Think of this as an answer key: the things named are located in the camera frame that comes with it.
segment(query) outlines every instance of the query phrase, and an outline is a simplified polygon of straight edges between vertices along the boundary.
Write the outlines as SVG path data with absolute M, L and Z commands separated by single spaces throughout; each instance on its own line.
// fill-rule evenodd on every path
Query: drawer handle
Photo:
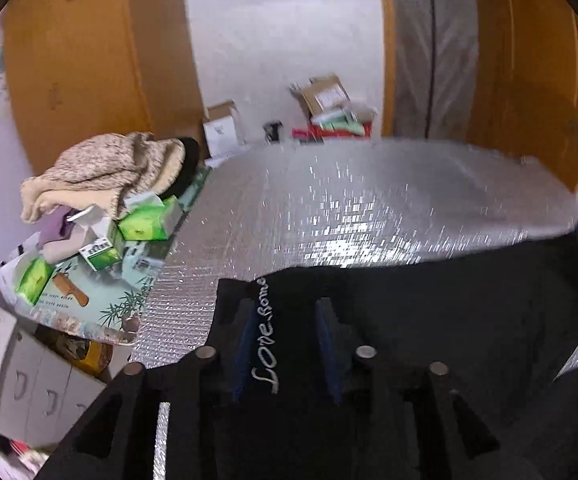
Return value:
M 16 371 L 16 387 L 13 392 L 13 400 L 20 400 L 26 393 L 29 377 L 24 372 Z
M 58 407 L 58 394 L 52 390 L 47 390 L 47 400 L 49 408 L 44 412 L 46 416 L 51 416 L 55 413 Z

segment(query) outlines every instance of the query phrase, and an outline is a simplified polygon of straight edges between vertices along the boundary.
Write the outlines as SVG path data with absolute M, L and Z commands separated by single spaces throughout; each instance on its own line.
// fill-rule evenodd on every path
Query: silver reflective mat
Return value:
M 453 142 L 340 140 L 245 153 L 210 174 L 147 301 L 132 360 L 156 367 L 204 344 L 220 278 L 449 258 L 562 234 L 574 207 L 537 162 Z

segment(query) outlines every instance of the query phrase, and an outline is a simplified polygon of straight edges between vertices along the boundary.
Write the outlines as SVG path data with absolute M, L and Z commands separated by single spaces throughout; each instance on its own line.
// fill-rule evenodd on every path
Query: white drawer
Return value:
M 64 394 L 62 411 L 58 418 L 54 440 L 61 441 L 78 421 L 80 415 L 96 400 L 104 390 L 104 383 L 86 375 L 77 368 L 71 369 L 67 392 Z
M 55 443 L 53 435 L 70 372 L 69 363 L 45 349 L 26 420 L 24 443 L 28 446 L 42 447 Z
M 3 364 L 0 390 L 0 434 L 24 442 L 25 425 L 37 379 L 40 361 L 46 349 L 21 330 L 16 329 Z

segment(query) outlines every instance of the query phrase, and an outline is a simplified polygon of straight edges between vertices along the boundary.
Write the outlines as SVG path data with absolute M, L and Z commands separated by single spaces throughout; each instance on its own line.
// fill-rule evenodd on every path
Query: metal bolt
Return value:
M 434 375 L 447 375 L 449 373 L 449 367 L 440 361 L 435 361 L 429 365 L 429 370 Z
M 195 355 L 198 356 L 200 359 L 210 359 L 216 353 L 216 350 L 213 346 L 201 346 L 200 348 L 195 349 Z
M 355 349 L 355 354 L 362 359 L 371 359 L 378 354 L 373 346 L 362 345 Z
M 125 365 L 122 371 L 126 375 L 138 375 L 141 371 L 144 370 L 144 365 L 142 363 L 129 363 Z

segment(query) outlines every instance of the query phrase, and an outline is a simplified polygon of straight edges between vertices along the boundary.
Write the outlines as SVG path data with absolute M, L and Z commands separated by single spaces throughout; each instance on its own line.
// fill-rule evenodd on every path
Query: purple cloth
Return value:
M 61 205 L 53 213 L 44 215 L 38 222 L 40 224 L 38 248 L 42 249 L 44 244 L 49 242 L 69 238 L 73 229 L 73 222 L 67 222 L 67 216 L 75 212 L 75 209 Z

